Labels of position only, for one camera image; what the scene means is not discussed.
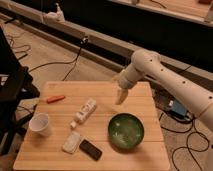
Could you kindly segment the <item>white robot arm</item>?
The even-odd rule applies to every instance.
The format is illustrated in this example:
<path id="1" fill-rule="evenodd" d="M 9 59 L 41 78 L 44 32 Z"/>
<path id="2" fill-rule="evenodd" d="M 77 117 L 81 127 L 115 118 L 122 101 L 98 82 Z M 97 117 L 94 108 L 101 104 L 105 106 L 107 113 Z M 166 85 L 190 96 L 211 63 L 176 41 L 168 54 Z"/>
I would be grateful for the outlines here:
<path id="1" fill-rule="evenodd" d="M 117 104 L 121 104 L 128 90 L 145 75 L 153 77 L 190 112 L 205 124 L 213 123 L 213 93 L 163 66 L 161 55 L 143 49 L 136 50 L 131 63 L 117 76 L 119 85 Z"/>

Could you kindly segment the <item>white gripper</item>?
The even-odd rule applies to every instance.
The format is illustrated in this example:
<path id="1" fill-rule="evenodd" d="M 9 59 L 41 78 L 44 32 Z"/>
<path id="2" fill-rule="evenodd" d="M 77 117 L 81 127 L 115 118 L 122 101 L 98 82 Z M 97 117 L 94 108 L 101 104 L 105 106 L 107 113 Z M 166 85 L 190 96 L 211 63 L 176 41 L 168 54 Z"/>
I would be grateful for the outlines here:
<path id="1" fill-rule="evenodd" d="M 117 91 L 117 98 L 115 102 L 116 105 L 120 105 L 128 96 L 127 89 L 131 89 L 136 85 L 138 76 L 134 71 L 125 69 L 122 70 L 118 75 L 113 76 L 111 81 L 113 83 L 117 82 L 119 87 L 121 88 Z"/>

